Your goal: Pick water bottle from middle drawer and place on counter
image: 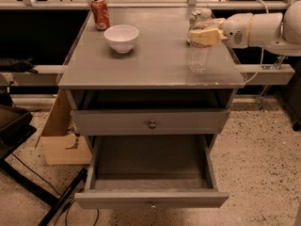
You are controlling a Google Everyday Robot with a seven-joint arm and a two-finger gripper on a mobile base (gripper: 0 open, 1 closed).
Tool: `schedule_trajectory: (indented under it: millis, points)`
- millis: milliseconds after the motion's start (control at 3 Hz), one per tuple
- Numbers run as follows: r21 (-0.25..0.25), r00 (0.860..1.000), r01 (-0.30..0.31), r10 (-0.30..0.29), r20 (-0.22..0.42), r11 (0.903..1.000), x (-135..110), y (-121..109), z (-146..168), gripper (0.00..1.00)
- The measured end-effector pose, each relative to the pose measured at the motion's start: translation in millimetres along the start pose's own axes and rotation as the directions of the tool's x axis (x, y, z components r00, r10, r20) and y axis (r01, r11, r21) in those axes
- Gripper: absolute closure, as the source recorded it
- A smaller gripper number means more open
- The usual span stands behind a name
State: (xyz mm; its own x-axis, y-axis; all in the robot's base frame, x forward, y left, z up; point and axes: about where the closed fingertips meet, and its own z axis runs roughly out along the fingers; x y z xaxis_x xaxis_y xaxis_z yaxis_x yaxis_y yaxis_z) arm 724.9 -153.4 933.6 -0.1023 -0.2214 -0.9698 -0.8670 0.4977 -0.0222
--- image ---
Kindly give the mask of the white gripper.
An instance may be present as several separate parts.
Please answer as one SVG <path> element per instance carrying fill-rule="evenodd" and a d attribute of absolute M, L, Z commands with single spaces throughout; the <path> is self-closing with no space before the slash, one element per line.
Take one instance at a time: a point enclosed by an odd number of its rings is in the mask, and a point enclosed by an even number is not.
<path fill-rule="evenodd" d="M 226 36 L 224 43 L 229 48 L 247 48 L 252 18 L 252 13 L 237 13 L 228 19 L 215 18 L 194 21 L 190 25 L 189 40 L 195 45 L 212 46 L 217 45 L 224 34 Z"/>

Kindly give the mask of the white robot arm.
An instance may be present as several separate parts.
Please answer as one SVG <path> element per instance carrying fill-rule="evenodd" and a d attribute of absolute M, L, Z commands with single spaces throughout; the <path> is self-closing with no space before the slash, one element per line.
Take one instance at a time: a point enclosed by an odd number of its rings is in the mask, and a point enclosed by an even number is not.
<path fill-rule="evenodd" d="M 285 14 L 237 13 L 229 18 L 200 22 L 201 29 L 189 31 L 195 45 L 213 46 L 223 42 L 229 48 L 260 47 L 280 56 L 301 56 L 301 1 Z"/>

